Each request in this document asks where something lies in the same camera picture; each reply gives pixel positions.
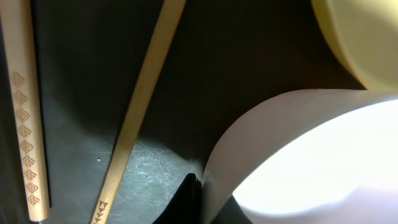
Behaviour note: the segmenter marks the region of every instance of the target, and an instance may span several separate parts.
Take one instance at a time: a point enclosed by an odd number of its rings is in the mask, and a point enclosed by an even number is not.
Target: gray surface
[[[161,4],[34,1],[52,200],[44,224],[89,222]],[[309,1],[188,0],[108,223],[155,220],[234,120],[304,88],[362,88]]]

